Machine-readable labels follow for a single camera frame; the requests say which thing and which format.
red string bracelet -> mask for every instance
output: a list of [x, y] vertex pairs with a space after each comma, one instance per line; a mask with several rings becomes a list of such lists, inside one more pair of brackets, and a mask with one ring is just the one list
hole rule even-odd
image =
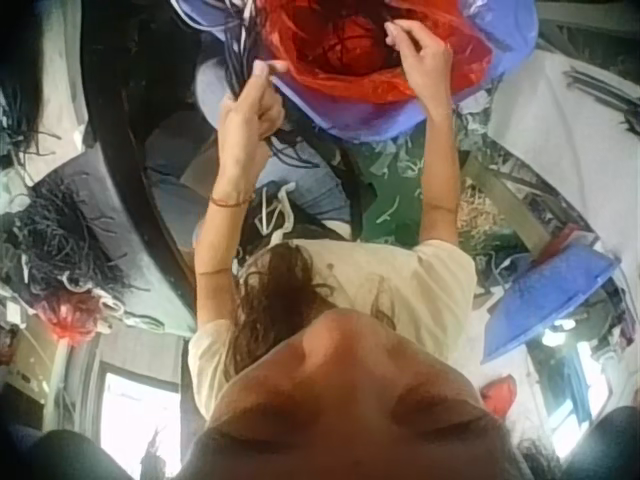
[[249, 205], [254, 198], [256, 198], [256, 194], [252, 193], [249, 197], [239, 202], [226, 202], [224, 200], [218, 200], [217, 198], [214, 198], [212, 195], [211, 197], [209, 197], [209, 201], [216, 207], [237, 208], [237, 207], [242, 207], [243, 205]]

hand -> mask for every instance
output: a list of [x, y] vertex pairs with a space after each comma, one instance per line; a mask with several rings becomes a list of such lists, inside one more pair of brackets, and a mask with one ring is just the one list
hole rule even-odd
[[394, 20], [385, 23], [387, 44], [400, 52], [409, 85], [434, 120], [451, 117], [451, 63], [448, 45], [422, 23]]
[[234, 200], [228, 196], [253, 192], [269, 159], [264, 140], [284, 120], [282, 97], [273, 88], [270, 75], [286, 70], [285, 62], [256, 60], [238, 100], [228, 96], [223, 100], [218, 130], [220, 167], [214, 188], [229, 201]]

plastic bag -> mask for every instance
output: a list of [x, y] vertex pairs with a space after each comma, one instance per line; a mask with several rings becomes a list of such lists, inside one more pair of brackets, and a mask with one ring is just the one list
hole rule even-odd
[[[371, 0], [351, 1], [370, 5], [366, 2]], [[483, 80], [491, 63], [491, 48], [464, 19], [456, 2], [389, 0], [386, 5], [402, 12], [404, 18], [421, 21], [450, 45], [454, 53], [454, 94]], [[290, 62], [291, 74], [302, 85], [378, 104], [415, 96], [399, 58], [389, 66], [393, 51], [384, 43], [384, 30], [374, 26], [370, 18], [354, 15], [328, 26], [318, 0], [260, 0], [259, 6], [267, 12], [263, 30], [266, 43], [276, 57]]]

blue bin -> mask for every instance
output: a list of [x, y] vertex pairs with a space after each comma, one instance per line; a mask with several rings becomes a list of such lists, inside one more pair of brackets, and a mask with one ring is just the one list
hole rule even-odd
[[490, 362], [540, 335], [602, 286], [619, 262], [585, 245], [571, 245], [515, 280], [484, 330]]

brown hair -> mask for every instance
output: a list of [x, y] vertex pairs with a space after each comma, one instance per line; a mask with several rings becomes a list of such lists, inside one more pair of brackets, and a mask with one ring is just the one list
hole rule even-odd
[[[249, 273], [238, 285], [238, 305], [225, 358], [227, 381], [300, 332], [322, 312], [336, 308], [327, 300], [333, 287], [314, 282], [311, 257], [298, 246], [278, 244], [259, 254], [247, 267]], [[389, 315], [380, 307], [381, 287], [382, 280], [370, 313], [395, 329], [393, 313]]]

